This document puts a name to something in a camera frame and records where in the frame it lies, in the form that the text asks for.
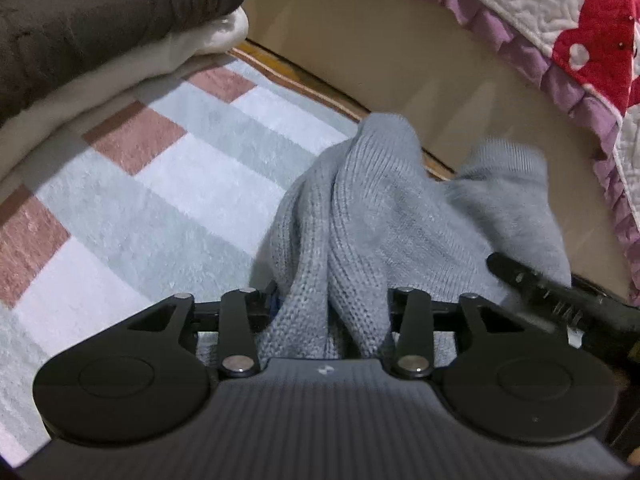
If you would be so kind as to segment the grey knitted sweater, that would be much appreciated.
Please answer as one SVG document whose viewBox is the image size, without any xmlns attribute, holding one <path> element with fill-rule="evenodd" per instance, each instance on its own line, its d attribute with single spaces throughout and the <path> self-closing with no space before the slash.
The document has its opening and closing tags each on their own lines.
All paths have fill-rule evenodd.
<svg viewBox="0 0 640 480">
<path fill-rule="evenodd" d="M 397 287 L 443 302 L 475 292 L 521 311 L 520 296 L 487 269 L 495 252 L 570 284 L 544 154 L 488 139 L 438 182 L 405 118 L 372 114 L 281 200 L 268 250 L 279 307 L 257 335 L 258 358 L 390 356 L 387 293 Z"/>
</svg>

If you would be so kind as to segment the checked grey pink rug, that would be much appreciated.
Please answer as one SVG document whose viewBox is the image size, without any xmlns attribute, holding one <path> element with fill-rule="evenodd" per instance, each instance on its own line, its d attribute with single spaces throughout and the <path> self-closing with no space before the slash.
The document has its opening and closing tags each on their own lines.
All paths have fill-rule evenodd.
<svg viewBox="0 0 640 480">
<path fill-rule="evenodd" d="M 52 133 L 1 183 L 1 454 L 48 440 L 38 368 L 177 292 L 269 282 L 282 196 L 361 113 L 244 55 L 192 58 Z"/>
</svg>

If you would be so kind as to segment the beige bed base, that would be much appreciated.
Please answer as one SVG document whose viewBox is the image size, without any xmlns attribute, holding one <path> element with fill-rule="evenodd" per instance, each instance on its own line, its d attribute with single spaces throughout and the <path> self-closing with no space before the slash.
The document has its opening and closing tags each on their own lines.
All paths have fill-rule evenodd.
<svg viewBox="0 0 640 480">
<path fill-rule="evenodd" d="M 250 39 L 371 112 L 406 116 L 457 170 L 492 136 L 547 157 L 550 203 L 573 270 L 619 295 L 631 285 L 620 213 L 597 172 L 616 121 L 522 37 L 492 34 L 442 0 L 245 0 Z"/>
</svg>

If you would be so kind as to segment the white folded garment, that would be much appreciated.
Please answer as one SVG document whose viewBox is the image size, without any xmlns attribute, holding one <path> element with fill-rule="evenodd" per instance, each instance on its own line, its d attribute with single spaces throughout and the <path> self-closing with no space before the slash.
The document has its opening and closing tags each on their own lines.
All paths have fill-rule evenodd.
<svg viewBox="0 0 640 480">
<path fill-rule="evenodd" d="M 132 49 L 38 100 L 1 127 L 1 175 L 66 122 L 145 79 L 172 73 L 194 56 L 224 53 L 248 34 L 241 8 L 203 26 Z"/>
</svg>

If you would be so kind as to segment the white red quilted bedspread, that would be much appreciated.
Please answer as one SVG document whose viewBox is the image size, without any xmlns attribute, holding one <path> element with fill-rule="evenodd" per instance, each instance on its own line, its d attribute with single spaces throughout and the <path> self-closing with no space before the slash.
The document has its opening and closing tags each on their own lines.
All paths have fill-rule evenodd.
<svg viewBox="0 0 640 480">
<path fill-rule="evenodd" d="M 423 0 L 448 10 L 600 143 L 594 172 L 639 300 L 639 0 Z"/>
</svg>

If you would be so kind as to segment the dark brown folded garment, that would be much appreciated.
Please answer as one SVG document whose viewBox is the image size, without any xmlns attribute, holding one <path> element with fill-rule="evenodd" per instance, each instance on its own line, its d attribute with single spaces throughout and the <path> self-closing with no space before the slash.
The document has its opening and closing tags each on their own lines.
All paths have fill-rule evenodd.
<svg viewBox="0 0 640 480">
<path fill-rule="evenodd" d="M 1 119 L 130 50 L 244 0 L 1 0 Z"/>
</svg>

